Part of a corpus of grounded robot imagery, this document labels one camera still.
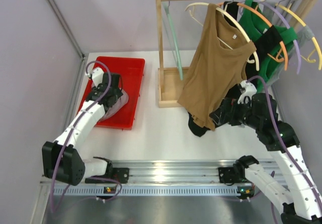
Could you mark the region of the pink tank top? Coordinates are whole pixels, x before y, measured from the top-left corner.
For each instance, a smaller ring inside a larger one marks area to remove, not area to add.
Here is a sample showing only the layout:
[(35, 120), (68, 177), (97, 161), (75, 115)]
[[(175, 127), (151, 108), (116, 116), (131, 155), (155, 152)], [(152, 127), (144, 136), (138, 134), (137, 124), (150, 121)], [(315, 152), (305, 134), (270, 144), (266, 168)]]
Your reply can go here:
[(121, 97), (117, 100), (117, 102), (107, 111), (107, 113), (99, 119), (99, 122), (107, 120), (114, 116), (121, 108), (123, 108), (129, 100), (129, 96), (125, 90), (122, 90)]

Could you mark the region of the mint green hanger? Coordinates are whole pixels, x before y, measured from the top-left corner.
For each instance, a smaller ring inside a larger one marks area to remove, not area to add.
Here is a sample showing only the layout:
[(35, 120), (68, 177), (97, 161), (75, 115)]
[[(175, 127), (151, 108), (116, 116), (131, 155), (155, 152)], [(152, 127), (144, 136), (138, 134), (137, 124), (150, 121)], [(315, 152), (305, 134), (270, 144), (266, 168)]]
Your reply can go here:
[(170, 28), (170, 34), (167, 29), (165, 29), (165, 30), (166, 30), (166, 35), (167, 35), (167, 38), (169, 41), (169, 45), (171, 47), (173, 57), (174, 57), (174, 60), (176, 63), (176, 67), (177, 67), (177, 70), (179, 73), (179, 78), (182, 81), (183, 80), (183, 69), (182, 69), (181, 55), (180, 55), (180, 51), (179, 51), (179, 47), (178, 47), (178, 40), (177, 40), (175, 28), (174, 28), (174, 23), (173, 23), (171, 13), (170, 13), (170, 4), (171, 4), (171, 0), (168, 0), (168, 3), (163, 3), (163, 8), (164, 8), (167, 22), (168, 22), (168, 25)]

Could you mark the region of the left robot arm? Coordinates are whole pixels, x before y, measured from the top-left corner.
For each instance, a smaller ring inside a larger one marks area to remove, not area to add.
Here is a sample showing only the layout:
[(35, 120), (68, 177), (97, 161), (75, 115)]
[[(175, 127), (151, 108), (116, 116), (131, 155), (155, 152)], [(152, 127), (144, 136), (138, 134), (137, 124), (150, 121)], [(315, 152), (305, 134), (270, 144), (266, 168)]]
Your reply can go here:
[(111, 181), (114, 171), (109, 159), (91, 157), (84, 160), (78, 151), (94, 126), (114, 116), (128, 100), (119, 74), (96, 74), (93, 87), (72, 123), (53, 142), (44, 143), (44, 176), (73, 186), (96, 176), (102, 182)]

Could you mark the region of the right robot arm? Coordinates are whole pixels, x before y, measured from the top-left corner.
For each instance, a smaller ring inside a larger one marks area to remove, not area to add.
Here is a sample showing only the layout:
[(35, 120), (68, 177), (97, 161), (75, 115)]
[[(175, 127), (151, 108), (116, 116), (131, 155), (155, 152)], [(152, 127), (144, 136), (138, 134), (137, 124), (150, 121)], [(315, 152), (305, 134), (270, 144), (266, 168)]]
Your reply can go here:
[(305, 164), (294, 129), (278, 119), (276, 107), (277, 102), (265, 93), (246, 96), (241, 103), (224, 98), (210, 118), (217, 126), (227, 123), (255, 130), (287, 186), (283, 187), (268, 174), (253, 156), (237, 159), (233, 164), (234, 174), (239, 181), (256, 185), (279, 211), (283, 223), (321, 223), (321, 194)]

